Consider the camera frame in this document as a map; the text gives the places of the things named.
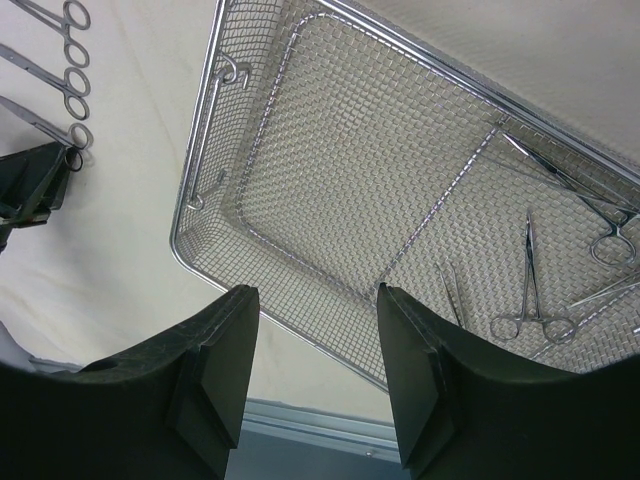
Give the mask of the beige wrapping cloth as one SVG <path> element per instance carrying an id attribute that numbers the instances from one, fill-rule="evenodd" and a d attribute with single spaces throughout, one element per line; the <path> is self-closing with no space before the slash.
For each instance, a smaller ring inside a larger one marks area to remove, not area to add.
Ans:
<path id="1" fill-rule="evenodd" d="M 635 1 L 358 1 L 442 58 L 639 165 Z M 197 312 L 218 291 L 169 236 L 215 5 L 90 1 L 95 137 L 47 224 L 1 256 L 1 322 L 35 357 L 86 365 Z"/>

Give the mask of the steel scissors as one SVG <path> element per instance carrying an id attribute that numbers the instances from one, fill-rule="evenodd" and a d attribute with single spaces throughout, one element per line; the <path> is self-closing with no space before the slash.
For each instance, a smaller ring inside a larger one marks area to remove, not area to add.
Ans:
<path id="1" fill-rule="evenodd" d="M 63 95 L 65 109 L 74 119 L 84 121 L 89 118 L 90 108 L 86 98 L 91 93 L 91 84 L 79 68 L 67 67 L 60 77 L 5 44 L 1 45 L 1 57 L 58 90 Z"/>

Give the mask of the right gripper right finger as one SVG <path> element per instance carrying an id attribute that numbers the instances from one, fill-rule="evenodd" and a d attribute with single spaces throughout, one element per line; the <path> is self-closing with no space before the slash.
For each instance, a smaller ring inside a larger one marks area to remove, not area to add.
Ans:
<path id="1" fill-rule="evenodd" d="M 635 479 L 639 360 L 575 374 L 512 354 L 381 284 L 378 331 L 414 479 Z"/>

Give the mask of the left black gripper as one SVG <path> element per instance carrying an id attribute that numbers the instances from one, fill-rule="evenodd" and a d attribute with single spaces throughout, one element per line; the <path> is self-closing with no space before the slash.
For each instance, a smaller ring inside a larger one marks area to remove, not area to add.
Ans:
<path id="1" fill-rule="evenodd" d="M 45 224 L 61 208 L 70 175 L 83 166 L 79 149 L 58 142 L 1 157 L 0 253 L 13 225 Z"/>

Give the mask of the steel ring-handled forceps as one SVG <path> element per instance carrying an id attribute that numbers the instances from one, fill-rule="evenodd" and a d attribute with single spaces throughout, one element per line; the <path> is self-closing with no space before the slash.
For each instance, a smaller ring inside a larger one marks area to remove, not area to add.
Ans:
<path id="1" fill-rule="evenodd" d="M 88 9 L 80 1 L 64 1 L 60 14 L 48 10 L 35 1 L 10 0 L 10 3 L 57 31 L 64 31 L 70 28 L 86 31 L 92 24 Z"/>

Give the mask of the steel ring-handled clamp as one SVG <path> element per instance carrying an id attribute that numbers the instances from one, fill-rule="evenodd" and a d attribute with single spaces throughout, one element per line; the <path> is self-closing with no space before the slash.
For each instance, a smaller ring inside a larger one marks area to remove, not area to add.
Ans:
<path id="1" fill-rule="evenodd" d="M 72 172 L 79 172 L 82 169 L 84 166 L 84 158 L 82 157 L 81 151 L 90 148 L 94 142 L 94 136 L 88 127 L 76 122 L 72 123 L 69 128 L 64 131 L 31 110 L 4 96 L 1 97 L 1 105 L 54 141 L 68 147 L 69 150 L 74 150 L 76 156 L 79 158 L 79 164 L 75 165 L 75 160 L 66 160 L 67 168 Z"/>

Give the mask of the wire mesh instrument tray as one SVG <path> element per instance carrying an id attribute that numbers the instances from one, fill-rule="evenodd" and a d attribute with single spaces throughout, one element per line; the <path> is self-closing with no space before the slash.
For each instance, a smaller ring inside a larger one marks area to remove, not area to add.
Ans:
<path id="1" fill-rule="evenodd" d="M 189 271 L 258 288 L 261 309 L 379 388 L 376 298 L 400 287 L 517 355 L 584 373 L 639 351 L 639 216 L 630 266 L 589 245 L 607 224 L 504 140 L 506 131 L 616 204 L 639 212 L 639 165 L 442 58 L 353 1 L 215 5 L 171 231 Z M 532 212 L 539 325 L 494 339 L 522 301 Z"/>

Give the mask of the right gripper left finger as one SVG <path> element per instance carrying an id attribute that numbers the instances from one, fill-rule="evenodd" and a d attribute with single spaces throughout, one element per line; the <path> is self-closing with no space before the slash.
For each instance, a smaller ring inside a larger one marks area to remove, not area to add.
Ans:
<path id="1" fill-rule="evenodd" d="M 238 446 L 259 327 L 238 285 L 77 372 L 1 369 L 5 479 L 221 479 Z"/>

